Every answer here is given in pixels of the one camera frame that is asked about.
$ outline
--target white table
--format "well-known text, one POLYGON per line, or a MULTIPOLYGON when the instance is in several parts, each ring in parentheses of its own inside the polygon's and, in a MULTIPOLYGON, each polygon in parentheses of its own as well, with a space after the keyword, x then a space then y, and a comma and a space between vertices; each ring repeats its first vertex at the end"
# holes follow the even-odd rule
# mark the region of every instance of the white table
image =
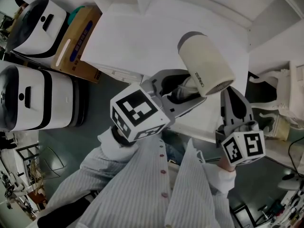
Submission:
MULTIPOLYGON (((180 38, 200 31, 218 47, 245 93, 249 55, 247 31, 210 10, 180 0, 152 0, 145 15, 121 1, 113 3, 96 25, 81 57, 95 67, 114 67, 152 76, 162 69, 186 69, 177 51, 180 38)), ((215 142, 221 124, 216 94, 181 118, 172 130, 215 142)))

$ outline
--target striped shirt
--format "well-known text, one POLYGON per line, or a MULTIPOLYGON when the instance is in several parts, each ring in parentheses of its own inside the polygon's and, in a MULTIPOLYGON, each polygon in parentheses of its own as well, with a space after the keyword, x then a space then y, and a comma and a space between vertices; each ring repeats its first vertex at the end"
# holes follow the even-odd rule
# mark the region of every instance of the striped shirt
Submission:
POLYGON ((76 228, 232 228, 227 193, 235 172, 201 164, 188 146, 173 191, 165 143, 159 136, 121 147, 111 130, 98 136, 80 169, 64 180, 41 216, 99 191, 76 228))

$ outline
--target robotic arm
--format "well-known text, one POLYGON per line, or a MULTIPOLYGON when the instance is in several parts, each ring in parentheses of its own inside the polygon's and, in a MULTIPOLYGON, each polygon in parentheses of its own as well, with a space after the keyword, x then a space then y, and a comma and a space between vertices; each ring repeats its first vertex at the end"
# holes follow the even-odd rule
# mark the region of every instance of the robotic arm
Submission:
POLYGON ((216 143, 230 165, 265 156, 263 131, 253 119, 246 98, 229 86, 234 74, 208 37, 189 32, 181 38, 178 51, 188 71, 162 70, 141 85, 130 85, 111 100, 111 118, 128 142, 160 133, 208 95, 221 91, 223 125, 216 131, 216 143))

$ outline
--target blue label on box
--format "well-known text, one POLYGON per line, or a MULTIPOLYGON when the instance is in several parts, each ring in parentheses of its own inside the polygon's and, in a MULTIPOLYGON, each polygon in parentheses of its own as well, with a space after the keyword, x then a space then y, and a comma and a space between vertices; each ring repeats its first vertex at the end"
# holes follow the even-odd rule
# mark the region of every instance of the blue label on box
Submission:
POLYGON ((73 62, 75 59, 76 59, 76 56, 77 56, 77 53, 80 49, 80 46, 82 45, 82 43, 84 42, 88 32, 90 31, 90 29, 92 28, 93 26, 93 22, 90 20, 88 22, 88 24, 86 25, 84 31, 82 32, 81 36, 79 37, 79 40, 77 41, 77 44, 75 45, 74 47, 74 50, 72 51, 71 53, 71 56, 70 56, 70 62, 73 62))

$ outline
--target cardboard box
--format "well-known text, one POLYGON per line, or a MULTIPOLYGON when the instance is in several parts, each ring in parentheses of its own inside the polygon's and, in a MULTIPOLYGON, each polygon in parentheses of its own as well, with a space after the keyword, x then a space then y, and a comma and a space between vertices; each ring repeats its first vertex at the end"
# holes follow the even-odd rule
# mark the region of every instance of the cardboard box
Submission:
POLYGON ((101 14, 96 6, 79 10, 57 49, 52 69, 98 83, 101 71, 80 58, 101 14))

